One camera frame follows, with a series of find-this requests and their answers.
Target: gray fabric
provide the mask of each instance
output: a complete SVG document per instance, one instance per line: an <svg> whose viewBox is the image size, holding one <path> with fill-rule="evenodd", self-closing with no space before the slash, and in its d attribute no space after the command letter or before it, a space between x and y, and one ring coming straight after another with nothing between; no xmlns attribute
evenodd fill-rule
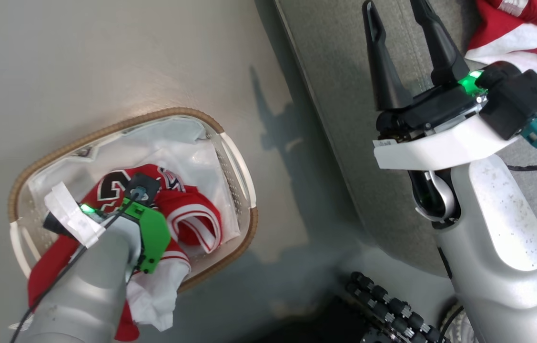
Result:
<svg viewBox="0 0 537 343"><path fill-rule="evenodd" d="M362 0L276 0L307 86L338 158L364 226L391 256L444 275L430 224L415 211L407 174L381 171L373 158L375 120ZM387 45L405 85L432 86L423 31L408 0L376 0ZM473 0L431 0L458 47L465 50L480 17ZM471 68L480 64L469 61ZM502 153L506 163L537 163L537 151L519 141ZM537 215L537 172L516 174Z"/></svg>

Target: gray floor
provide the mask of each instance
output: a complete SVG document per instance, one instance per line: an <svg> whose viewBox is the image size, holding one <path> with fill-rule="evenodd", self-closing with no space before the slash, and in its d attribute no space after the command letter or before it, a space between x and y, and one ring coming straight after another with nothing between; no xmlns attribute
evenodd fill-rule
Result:
<svg viewBox="0 0 537 343"><path fill-rule="evenodd" d="M227 269L141 342L231 342L312 309L353 270L431 321L448 280L389 258L351 205L270 0L0 0L0 342L25 310L6 201L44 154L164 107L214 116L255 180L260 224Z"/></svg>

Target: green light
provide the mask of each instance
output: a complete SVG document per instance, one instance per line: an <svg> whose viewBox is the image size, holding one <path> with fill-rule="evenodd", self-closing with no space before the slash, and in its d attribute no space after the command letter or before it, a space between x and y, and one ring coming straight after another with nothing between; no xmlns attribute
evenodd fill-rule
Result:
<svg viewBox="0 0 537 343"><path fill-rule="evenodd" d="M468 93L468 95L477 96L484 93L484 89L476 85L476 80L482 75L482 72L482 70L470 72L468 76L459 80L459 84L464 87L465 92Z"/></svg>
<svg viewBox="0 0 537 343"><path fill-rule="evenodd" d="M80 209L82 212L84 213L94 213L94 208L91 208L90 206L88 206L87 204L81 204L80 205Z"/></svg>

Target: green bracket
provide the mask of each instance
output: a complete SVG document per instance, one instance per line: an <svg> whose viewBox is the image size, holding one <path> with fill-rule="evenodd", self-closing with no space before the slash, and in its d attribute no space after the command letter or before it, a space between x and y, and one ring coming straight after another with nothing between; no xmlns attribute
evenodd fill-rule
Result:
<svg viewBox="0 0 537 343"><path fill-rule="evenodd" d="M122 207L130 201L129 198L124 198ZM133 202L124 214L139 221L143 243L142 256L139 258L139 269L146 274L151 274L156 269L166 247L171 242L171 233L164 215L139 204L139 202Z"/></svg>

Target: gray sofa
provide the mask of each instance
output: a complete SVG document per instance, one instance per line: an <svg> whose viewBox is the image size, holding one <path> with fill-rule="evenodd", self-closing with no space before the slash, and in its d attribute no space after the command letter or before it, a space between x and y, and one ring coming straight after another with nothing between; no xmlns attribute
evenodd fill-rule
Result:
<svg viewBox="0 0 537 343"><path fill-rule="evenodd" d="M379 246L394 258L445 275L429 222L414 210L405 172L384 171L373 158L375 120L363 0L276 0L308 89L342 169L357 211ZM465 52L480 17L475 0L430 0ZM414 94L432 86L423 31L409 0L375 0L387 45L403 83ZM479 63L468 61L471 68ZM501 152L512 165L537 164L537 151L519 141ZM537 172L517 173L537 215Z"/></svg>

